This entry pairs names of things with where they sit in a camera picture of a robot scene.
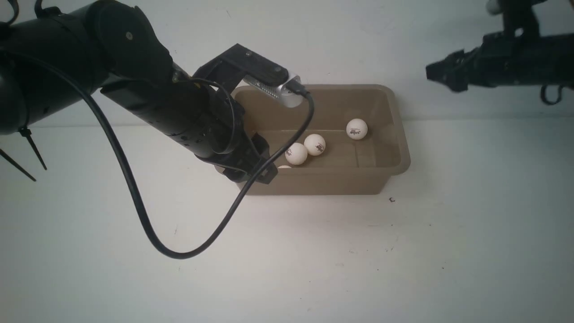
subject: cable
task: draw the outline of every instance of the cable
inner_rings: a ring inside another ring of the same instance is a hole
[[[233,126],[231,127],[231,136],[229,138],[229,142],[227,143],[227,146],[225,147],[224,150],[222,151],[214,151],[216,154],[218,155],[225,155],[227,153],[230,153],[233,151],[233,149],[235,149],[234,147],[234,142],[235,142],[235,136],[236,134],[236,128],[237,128],[237,124],[235,123],[235,117],[236,117],[236,111],[235,111],[235,107],[233,105],[233,99],[231,98],[231,95],[229,94],[229,92],[227,92],[227,90],[219,83],[217,82],[213,82],[210,80],[206,80],[206,79],[201,79],[201,78],[189,78],[186,79],[183,82],[197,82],[197,83],[204,83],[207,85],[211,85],[211,86],[215,86],[218,89],[222,90],[223,93],[225,94],[225,96],[227,97],[227,101],[229,102],[229,106],[231,108],[231,121],[233,122]]]
[[[20,15],[20,5],[18,4],[18,0],[8,0],[8,3],[10,4],[10,6],[12,6],[12,10],[14,10],[14,15],[12,16],[12,19],[8,20],[8,22],[6,23],[9,26],[13,24],[14,21],[16,21],[16,19],[18,19],[18,16]]]
[[[34,13],[36,14],[37,18],[40,18],[44,15],[44,9],[42,9],[42,0],[36,0],[36,3],[34,3]]]
[[[87,103],[87,105],[90,107],[90,109],[92,110],[92,112],[94,113],[96,118],[98,119],[98,122],[102,126],[102,129],[104,130],[106,137],[108,138],[108,141],[110,142],[111,147],[114,150],[114,153],[116,155],[116,158],[118,159],[118,163],[120,165],[120,168],[122,169],[123,176],[126,179],[127,186],[130,190],[131,198],[134,201],[134,206],[135,206],[135,210],[138,214],[139,221],[141,222],[143,230],[146,233],[149,241],[152,243],[152,245],[159,252],[161,252],[162,254],[164,254],[167,257],[174,258],[174,259],[188,259],[188,258],[197,256],[200,253],[202,253],[203,251],[205,251],[219,237],[219,235],[221,234],[223,229],[226,227],[226,225],[231,220],[231,217],[235,213],[237,207],[239,206],[239,204],[241,203],[241,201],[243,200],[243,198],[247,194],[247,191],[249,190],[249,188],[251,188],[253,183],[255,183],[257,178],[260,176],[261,173],[263,173],[264,170],[266,170],[275,160],[277,160],[281,155],[283,155],[285,153],[285,151],[287,151],[287,149],[289,149],[289,147],[291,147],[291,145],[293,145],[299,139],[299,137],[301,137],[303,132],[305,132],[305,130],[307,129],[307,127],[311,123],[311,120],[312,120],[313,115],[315,113],[315,103],[313,101],[313,98],[311,97],[311,94],[305,89],[305,87],[303,85],[301,85],[297,82],[289,82],[288,86],[289,86],[290,90],[292,90],[296,94],[303,95],[309,101],[309,112],[308,112],[307,118],[303,122],[301,128],[295,133],[295,135],[293,135],[293,137],[291,139],[289,139],[289,141],[287,141],[287,143],[285,143],[285,145],[283,145],[281,148],[279,148],[279,150],[277,152],[275,152],[273,154],[273,156],[271,156],[271,158],[269,158],[265,163],[263,163],[263,165],[261,165],[256,170],[256,172],[253,174],[253,176],[251,176],[251,178],[247,181],[245,186],[241,189],[241,191],[239,192],[239,194],[235,198],[235,201],[233,202],[233,204],[231,204],[229,211],[227,211],[227,214],[225,215],[225,217],[223,218],[221,223],[218,225],[218,227],[215,229],[215,231],[211,234],[211,236],[204,243],[202,243],[202,245],[200,245],[196,249],[188,251],[188,252],[176,252],[176,251],[173,251],[173,250],[169,249],[168,247],[166,247],[161,242],[161,240],[157,237],[155,231],[153,230],[152,223],[149,220],[148,214],[147,214],[146,209],[145,209],[144,202],[143,202],[142,197],[139,193],[138,186],[135,182],[134,174],[132,173],[131,168],[130,168],[130,164],[127,161],[127,157],[126,157],[125,153],[123,152],[123,149],[122,149],[122,147],[118,141],[118,138],[116,137],[116,135],[115,135],[110,123],[108,122],[106,116],[103,114],[102,110],[100,109],[98,104],[94,101],[92,96],[90,96],[89,93],[84,91],[82,89],[82,86],[80,84],[78,84],[78,82],[76,80],[72,79],[70,76],[68,76],[68,74],[66,74],[65,72],[63,72],[59,68],[57,68],[57,67],[55,67],[49,63],[46,63],[40,59],[37,59],[35,57],[31,57],[31,56],[28,56],[25,54],[20,54],[20,53],[9,53],[9,54],[14,56],[14,57],[18,57],[24,61],[27,61],[29,63],[33,63],[39,67],[42,67],[42,68],[54,73],[60,79],[62,79],[66,83],[68,83],[82,97],[82,99],[84,99],[84,101]]]

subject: ping pong ball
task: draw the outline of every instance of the ping pong ball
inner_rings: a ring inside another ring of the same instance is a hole
[[[299,143],[294,143],[285,152],[285,158],[292,165],[300,165],[305,163],[305,160],[307,159],[307,154],[308,152],[305,146]]]
[[[347,135],[354,140],[361,140],[369,131],[367,123],[361,119],[353,119],[347,124]]]
[[[325,143],[325,138],[323,138],[319,134],[310,134],[306,139],[305,143],[303,144],[309,155],[311,156],[319,156],[325,151],[325,147],[327,146]]]

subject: tan plastic bin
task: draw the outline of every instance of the tan plastic bin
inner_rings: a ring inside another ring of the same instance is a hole
[[[315,116],[299,139],[311,133],[327,142],[320,156],[300,166],[279,169],[271,184],[255,183],[248,195],[373,195],[393,175],[410,166],[409,149],[393,92],[381,85],[307,85],[315,99]],[[295,133],[307,114],[307,101],[287,108],[249,86],[237,88],[235,99],[246,109],[248,133],[267,139],[271,153]],[[347,123],[361,118],[369,126],[363,140],[347,136]],[[281,156],[276,166],[289,165]]]

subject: table surface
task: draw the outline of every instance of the table surface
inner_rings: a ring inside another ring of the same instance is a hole
[[[380,195],[247,197],[190,260],[147,241],[99,128],[0,147],[3,322],[572,322],[574,119],[409,121]],[[119,127],[152,223],[199,245],[237,194],[150,127]]]

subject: white wall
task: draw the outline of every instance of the white wall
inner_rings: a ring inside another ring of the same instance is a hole
[[[33,17],[22,0],[22,19]],[[47,0],[68,12],[89,0]],[[571,95],[557,107],[538,99],[537,88],[472,88],[459,95],[426,80],[425,66],[482,43],[502,29],[486,0],[124,0],[138,5],[174,60],[188,72],[240,43],[298,72],[306,83],[379,83],[402,99],[406,118],[461,118],[574,114]],[[0,1],[3,17],[10,10]],[[574,32],[567,0],[536,7],[543,34]],[[101,95],[97,101],[115,125],[142,124]],[[38,126],[95,125],[79,103]]]

